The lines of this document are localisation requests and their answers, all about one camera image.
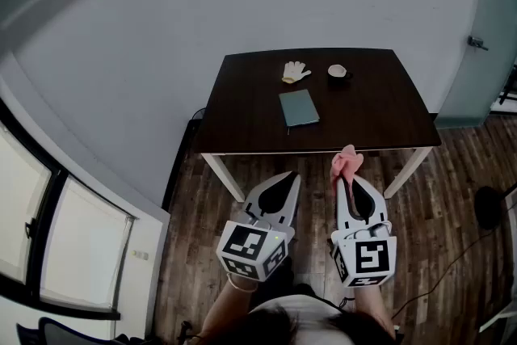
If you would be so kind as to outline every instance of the white table leg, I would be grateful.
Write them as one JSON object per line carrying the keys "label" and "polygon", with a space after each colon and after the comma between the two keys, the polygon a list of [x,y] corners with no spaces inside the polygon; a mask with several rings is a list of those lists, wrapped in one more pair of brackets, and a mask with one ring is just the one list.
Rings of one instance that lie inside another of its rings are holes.
{"label": "white table leg", "polygon": [[216,173],[216,176],[219,177],[219,180],[222,181],[226,188],[228,188],[228,191],[232,193],[232,196],[235,197],[235,200],[239,203],[244,203],[244,193],[239,188],[237,183],[235,183],[235,180],[219,156],[207,153],[203,153],[201,155],[207,164],[212,168],[213,172]]}
{"label": "white table leg", "polygon": [[433,147],[422,147],[417,148],[413,155],[410,157],[404,168],[402,168],[401,172],[397,174],[395,180],[386,188],[385,190],[385,199],[391,199],[393,195],[397,192],[397,190],[402,187],[407,179],[414,173],[420,163],[424,160],[425,157],[430,153]]}

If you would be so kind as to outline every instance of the tabletop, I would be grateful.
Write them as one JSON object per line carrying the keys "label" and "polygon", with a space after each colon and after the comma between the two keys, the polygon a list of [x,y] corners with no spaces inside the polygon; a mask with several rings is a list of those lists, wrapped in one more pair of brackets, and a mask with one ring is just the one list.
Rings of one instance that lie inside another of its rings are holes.
{"label": "tabletop", "polygon": [[[289,61],[312,74],[282,82]],[[350,80],[328,75],[340,64]],[[309,90],[316,124],[288,128],[279,94]],[[193,150],[260,154],[416,148],[440,145],[422,98],[393,50],[287,49],[228,55],[223,60]]]}

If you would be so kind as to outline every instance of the window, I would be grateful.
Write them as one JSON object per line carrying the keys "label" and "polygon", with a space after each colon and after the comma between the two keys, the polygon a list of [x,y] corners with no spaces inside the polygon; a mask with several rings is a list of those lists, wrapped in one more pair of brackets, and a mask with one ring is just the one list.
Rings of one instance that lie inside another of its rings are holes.
{"label": "window", "polygon": [[74,178],[0,100],[0,294],[35,309],[118,320],[133,217]]}
{"label": "window", "polygon": [[25,283],[29,241],[51,172],[0,124],[0,272]]}

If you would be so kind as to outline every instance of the white shirt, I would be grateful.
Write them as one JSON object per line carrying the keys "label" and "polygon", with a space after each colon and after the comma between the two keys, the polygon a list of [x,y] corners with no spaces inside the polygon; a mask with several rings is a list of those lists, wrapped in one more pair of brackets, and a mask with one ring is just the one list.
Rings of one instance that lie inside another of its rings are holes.
{"label": "white shirt", "polygon": [[323,301],[306,295],[279,297],[257,306],[255,310],[275,309],[278,306],[287,314],[298,320],[296,345],[353,345],[347,334],[325,324],[326,319],[337,316],[340,312]]}

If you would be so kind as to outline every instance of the white wall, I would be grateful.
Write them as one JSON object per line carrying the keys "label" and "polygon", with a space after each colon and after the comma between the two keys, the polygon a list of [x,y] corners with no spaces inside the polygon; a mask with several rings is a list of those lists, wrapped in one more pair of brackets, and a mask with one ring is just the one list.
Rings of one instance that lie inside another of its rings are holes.
{"label": "white wall", "polygon": [[459,66],[475,3],[80,0],[15,55],[74,139],[159,205],[186,122],[206,104],[225,54],[392,48],[428,110],[437,112]]}
{"label": "white wall", "polygon": [[69,318],[52,313],[28,308],[16,302],[0,297],[0,345],[19,345],[16,324],[29,329],[36,329],[42,317],[51,318],[82,334],[97,339],[113,338],[113,322],[91,321],[86,319]]}

